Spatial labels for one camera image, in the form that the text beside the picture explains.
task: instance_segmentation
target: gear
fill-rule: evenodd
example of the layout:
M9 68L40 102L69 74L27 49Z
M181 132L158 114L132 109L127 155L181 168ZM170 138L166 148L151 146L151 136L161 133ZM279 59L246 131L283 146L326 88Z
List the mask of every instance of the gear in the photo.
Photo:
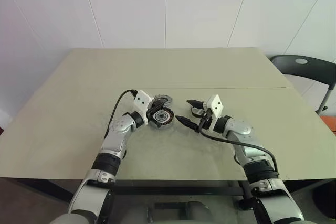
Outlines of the gear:
M165 99L166 102L164 103L164 106L169 106L172 101L173 101L173 98L171 98L169 95L167 94L158 94L156 95L155 97L155 100L158 100L158 99Z
M202 118L204 113L205 113L205 110L198 109L198 108L195 108L195 107L191 107L191 113L196 118Z
M166 129L172 125L174 119L174 112L167 108L163 107L160 110L156 111L150 118L150 124L157 129Z

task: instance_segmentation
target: black chair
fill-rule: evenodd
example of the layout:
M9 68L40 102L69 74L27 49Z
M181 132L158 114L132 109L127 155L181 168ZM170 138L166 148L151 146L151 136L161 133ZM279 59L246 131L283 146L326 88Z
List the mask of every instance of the black chair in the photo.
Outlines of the black chair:
M336 64L301 55L275 55L270 60L283 74L306 77L329 85L316 113L320 114L327 108L324 105L336 84Z

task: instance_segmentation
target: table surface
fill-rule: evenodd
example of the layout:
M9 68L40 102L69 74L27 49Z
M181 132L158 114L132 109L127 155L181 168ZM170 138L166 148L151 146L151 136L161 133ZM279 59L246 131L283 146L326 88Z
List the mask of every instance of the table surface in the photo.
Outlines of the table surface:
M171 55L170 61L156 60L161 54ZM209 73L195 75L204 58L217 63ZM147 64L140 65L140 59ZM194 63L181 66L189 61ZM148 65L155 70L142 68ZM171 72L169 79L153 78L165 71ZM221 79L226 74L230 78ZM146 76L152 78L144 81ZM74 50L0 137L0 176L82 179L119 94L128 88L168 94L175 114L188 117L185 100L205 100L217 93L223 114L250 123L263 146L275 154L281 178L336 177L335 136L253 48ZM131 109L132 98L126 95L116 117ZM118 179L246 179L233 154L231 145L205 139L178 121L164 131L148 126L131 135Z

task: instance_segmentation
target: wall tile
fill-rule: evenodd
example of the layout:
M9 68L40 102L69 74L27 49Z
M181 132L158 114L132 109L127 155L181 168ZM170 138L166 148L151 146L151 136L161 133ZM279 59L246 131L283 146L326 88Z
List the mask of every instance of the wall tile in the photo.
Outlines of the wall tile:
M48 59L14 0L0 0L0 108L14 116L46 78Z
M166 47L226 47L242 0L167 0Z
M335 9L335 0L318 0L286 54L333 61L336 58Z
M102 47L88 0L17 0L46 57L74 47Z
M283 54L316 0L244 0L230 47Z
M107 48L163 48L165 0L91 0Z

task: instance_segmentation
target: floor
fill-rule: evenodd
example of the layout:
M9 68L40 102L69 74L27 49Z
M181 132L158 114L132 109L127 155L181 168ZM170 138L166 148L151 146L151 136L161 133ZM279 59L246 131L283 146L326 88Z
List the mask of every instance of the floor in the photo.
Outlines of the floor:
M57 182L70 191L76 190L78 181L62 180ZM252 211L240 211L235 208L232 197L223 196L117 196L110 223L120 223L124 214L140 205L152 206L155 202L200 201L209 207L215 223L255 224ZM335 224L321 214L312 202L311 194L304 193L295 198L306 220L318 224ZM42 224L49 223L65 213L67 204L23 188L7 179L0 178L0 223L5 224ZM160 210L154 220L171 219L177 216L173 210Z

